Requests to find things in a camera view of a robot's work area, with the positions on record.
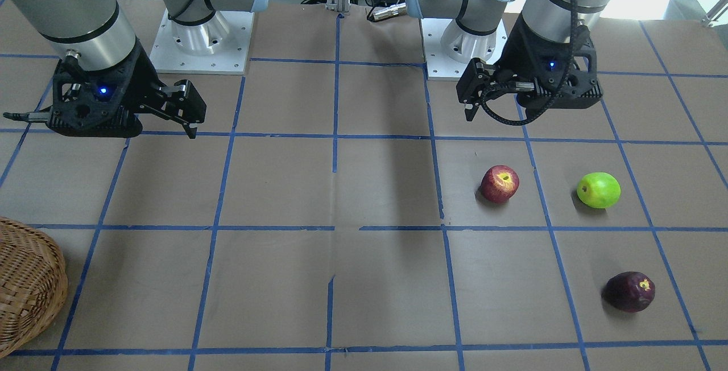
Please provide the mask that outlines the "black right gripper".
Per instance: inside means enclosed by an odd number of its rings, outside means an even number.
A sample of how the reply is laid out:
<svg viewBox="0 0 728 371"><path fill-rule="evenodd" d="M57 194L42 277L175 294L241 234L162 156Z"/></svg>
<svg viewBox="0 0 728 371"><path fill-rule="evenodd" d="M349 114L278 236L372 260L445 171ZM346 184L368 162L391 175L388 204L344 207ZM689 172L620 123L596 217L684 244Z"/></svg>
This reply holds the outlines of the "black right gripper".
<svg viewBox="0 0 728 371"><path fill-rule="evenodd" d="M162 85L138 39L130 54L107 69L88 71L80 52L68 50L52 76L52 103L26 113L4 112L12 121L43 123L65 136L131 138L141 134L138 114L179 123L190 139L205 122L207 104L191 80Z"/></svg>

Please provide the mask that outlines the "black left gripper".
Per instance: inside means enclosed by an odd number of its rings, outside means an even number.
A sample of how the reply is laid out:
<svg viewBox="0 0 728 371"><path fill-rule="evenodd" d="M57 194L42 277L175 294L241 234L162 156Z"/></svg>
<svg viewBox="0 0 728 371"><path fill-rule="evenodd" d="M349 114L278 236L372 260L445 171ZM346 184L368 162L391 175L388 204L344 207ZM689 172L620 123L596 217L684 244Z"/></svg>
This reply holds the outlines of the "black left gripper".
<svg viewBox="0 0 728 371"><path fill-rule="evenodd" d="M528 81L535 88L517 94L526 117L534 117L549 100L551 109L587 109L603 97L597 79L597 55L590 29L582 23L576 27L575 48L569 43L544 39L519 16L510 31L502 55L493 67L481 58L472 58L457 83L457 98L465 105L468 122L479 109L499 122L506 119L488 107L487 102L503 94L515 93L515 81Z"/></svg>

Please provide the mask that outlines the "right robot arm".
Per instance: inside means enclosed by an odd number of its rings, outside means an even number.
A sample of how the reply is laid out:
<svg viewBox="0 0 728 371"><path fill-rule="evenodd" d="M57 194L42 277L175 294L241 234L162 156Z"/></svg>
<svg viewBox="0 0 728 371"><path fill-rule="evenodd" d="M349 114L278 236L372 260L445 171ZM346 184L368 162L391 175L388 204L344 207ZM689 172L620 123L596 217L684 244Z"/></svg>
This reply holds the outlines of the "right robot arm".
<svg viewBox="0 0 728 371"><path fill-rule="evenodd" d="M11 0L59 60L51 104L34 112L9 113L11 121L42 123L65 136L132 138L142 133L139 114L176 122L193 139L207 106L193 82L166 85L155 64L179 54L180 70L196 63L212 71L235 71L248 42L235 18L265 11L268 0L163 0L171 47L144 50L117 0Z"/></svg>

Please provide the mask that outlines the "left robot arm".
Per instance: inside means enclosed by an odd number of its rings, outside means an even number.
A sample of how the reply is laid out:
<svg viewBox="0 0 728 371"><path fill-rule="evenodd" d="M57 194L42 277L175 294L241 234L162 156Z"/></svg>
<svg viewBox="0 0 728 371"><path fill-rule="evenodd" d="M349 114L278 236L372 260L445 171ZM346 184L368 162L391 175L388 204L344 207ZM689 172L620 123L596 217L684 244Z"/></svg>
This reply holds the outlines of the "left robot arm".
<svg viewBox="0 0 728 371"><path fill-rule="evenodd" d="M500 58L466 55L457 36L490 39L510 0L406 0L408 15L451 19L445 45L465 63L457 98L468 121L478 110L523 126L549 109L587 109L603 97L591 31L611 0L526 0Z"/></svg>

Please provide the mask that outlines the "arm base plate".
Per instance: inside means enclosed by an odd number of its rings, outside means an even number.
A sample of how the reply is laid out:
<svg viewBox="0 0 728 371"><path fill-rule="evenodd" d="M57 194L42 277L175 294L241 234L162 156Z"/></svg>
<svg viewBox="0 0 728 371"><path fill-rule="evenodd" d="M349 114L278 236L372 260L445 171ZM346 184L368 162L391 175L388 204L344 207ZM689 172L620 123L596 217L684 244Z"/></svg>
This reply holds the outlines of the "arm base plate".
<svg viewBox="0 0 728 371"><path fill-rule="evenodd" d="M420 21L422 46L430 80L457 81L471 58L494 64L502 55L507 32L502 20L486 36L470 34L455 19L424 18Z"/></svg>
<svg viewBox="0 0 728 371"><path fill-rule="evenodd" d="M159 73L244 75L255 17L217 11L207 23L182 26L165 15L148 56Z"/></svg>

